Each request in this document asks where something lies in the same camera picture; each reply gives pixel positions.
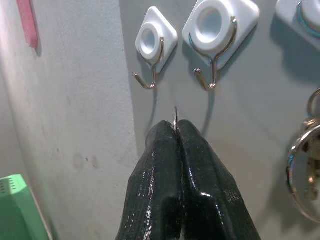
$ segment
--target green container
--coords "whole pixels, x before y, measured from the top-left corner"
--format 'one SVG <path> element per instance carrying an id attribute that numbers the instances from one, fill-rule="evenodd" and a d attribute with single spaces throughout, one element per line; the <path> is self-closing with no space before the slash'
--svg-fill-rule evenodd
<path id="1" fill-rule="evenodd" d="M 21 175 L 0 178 L 0 240 L 49 240 Z"/>

